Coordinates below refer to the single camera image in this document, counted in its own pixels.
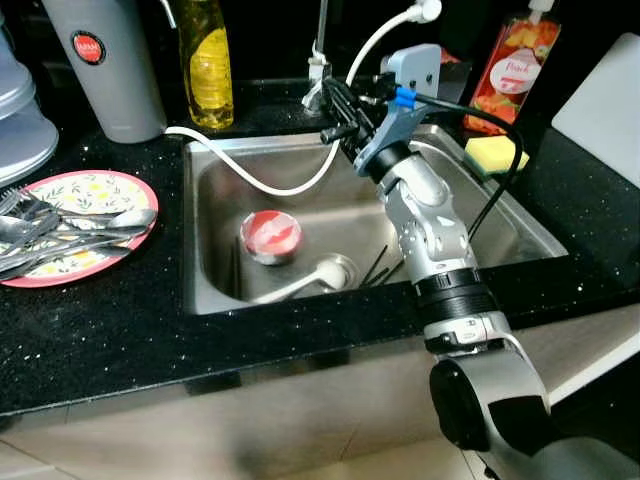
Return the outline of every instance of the pink-rimmed plate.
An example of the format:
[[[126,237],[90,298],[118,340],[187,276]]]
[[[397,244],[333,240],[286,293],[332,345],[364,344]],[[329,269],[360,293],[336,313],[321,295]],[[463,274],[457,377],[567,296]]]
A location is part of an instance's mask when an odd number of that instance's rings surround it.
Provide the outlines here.
[[[27,187],[38,198],[78,213],[110,213],[151,208],[158,210],[158,198],[142,180],[110,170],[83,170],[49,177]],[[149,236],[135,237],[123,244],[132,250]],[[37,288],[73,282],[109,268],[122,257],[105,257],[88,251],[41,265],[24,277],[0,282],[10,287]]]

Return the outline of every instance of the stainless steel sink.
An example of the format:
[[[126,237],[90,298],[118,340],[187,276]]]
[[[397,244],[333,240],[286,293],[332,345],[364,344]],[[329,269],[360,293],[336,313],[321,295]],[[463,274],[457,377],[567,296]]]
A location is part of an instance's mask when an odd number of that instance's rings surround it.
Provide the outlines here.
[[[458,215],[469,225],[495,188],[479,185],[463,167],[464,150],[440,127],[421,126],[414,144],[454,192]],[[328,148],[317,134],[221,140],[219,145],[263,182],[280,188],[310,178]],[[247,184],[216,155],[198,143],[185,148],[185,279],[190,312],[207,314],[250,305],[309,273],[316,259],[334,252],[355,263],[359,285],[385,245],[377,270],[391,268],[400,254],[394,229],[375,196],[373,183],[356,176],[338,154],[324,179],[295,197],[273,197]],[[283,266],[255,262],[239,245],[240,224],[251,212],[276,209],[293,215],[303,229],[294,260]],[[482,267],[565,255],[567,252],[510,195],[502,196],[472,241]],[[408,277],[398,270],[388,282]],[[298,296],[323,293],[320,285]]]

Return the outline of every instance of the black countertop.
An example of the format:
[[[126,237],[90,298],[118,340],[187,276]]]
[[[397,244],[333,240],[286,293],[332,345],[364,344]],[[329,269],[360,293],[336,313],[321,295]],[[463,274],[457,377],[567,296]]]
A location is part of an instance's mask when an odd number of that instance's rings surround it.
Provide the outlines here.
[[[257,91],[237,105],[224,136],[326,125],[305,116],[295,96],[280,91],[265,102]],[[0,286],[0,416],[421,332],[408,283],[186,315],[182,140],[112,143],[79,102],[77,112],[54,118],[61,133],[54,157],[21,183],[74,170],[122,171],[155,190],[159,219],[138,250],[89,278],[33,290]],[[179,105],[170,120],[190,125]],[[569,255],[483,270],[512,327],[637,302],[639,191],[548,122],[529,116],[519,124],[532,160],[510,191]]]

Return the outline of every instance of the sponge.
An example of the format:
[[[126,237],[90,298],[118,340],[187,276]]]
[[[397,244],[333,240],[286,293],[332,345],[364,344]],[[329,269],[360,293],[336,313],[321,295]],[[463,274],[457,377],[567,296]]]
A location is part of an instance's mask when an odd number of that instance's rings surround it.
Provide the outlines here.
[[[484,177],[509,170],[516,153],[516,146],[510,138],[498,135],[471,138],[467,142],[465,151],[469,154],[467,158],[471,160],[471,166]],[[518,170],[522,169],[528,160],[529,155],[523,151]]]

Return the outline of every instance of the yellow dish soap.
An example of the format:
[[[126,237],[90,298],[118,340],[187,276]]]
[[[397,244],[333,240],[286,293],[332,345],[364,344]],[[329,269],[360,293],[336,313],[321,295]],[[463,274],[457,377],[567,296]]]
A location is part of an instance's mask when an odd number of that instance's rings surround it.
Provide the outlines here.
[[[233,123],[227,31],[218,0],[176,0],[180,61],[193,121],[222,129]]]

